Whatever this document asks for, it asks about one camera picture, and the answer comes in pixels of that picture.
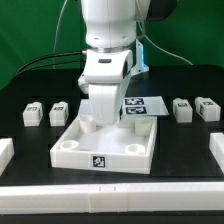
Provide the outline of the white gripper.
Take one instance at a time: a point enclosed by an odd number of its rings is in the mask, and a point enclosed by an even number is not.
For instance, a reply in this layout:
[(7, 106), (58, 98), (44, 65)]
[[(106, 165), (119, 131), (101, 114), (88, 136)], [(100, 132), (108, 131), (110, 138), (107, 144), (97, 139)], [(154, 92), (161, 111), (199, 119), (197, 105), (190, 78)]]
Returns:
[(131, 50), (102, 53), (86, 52), (84, 71), (78, 79), (80, 89), (89, 95), (93, 120), (98, 125), (117, 122), (131, 78)]

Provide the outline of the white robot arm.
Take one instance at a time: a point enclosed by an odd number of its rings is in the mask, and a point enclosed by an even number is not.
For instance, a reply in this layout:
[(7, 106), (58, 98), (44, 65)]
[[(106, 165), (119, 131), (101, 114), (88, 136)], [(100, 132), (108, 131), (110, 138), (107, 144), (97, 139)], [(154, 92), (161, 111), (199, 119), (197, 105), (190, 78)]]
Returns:
[(81, 0), (86, 25), (86, 63), (78, 83), (89, 96), (98, 125), (119, 119), (130, 79), (142, 71), (138, 23), (162, 21), (178, 0)]

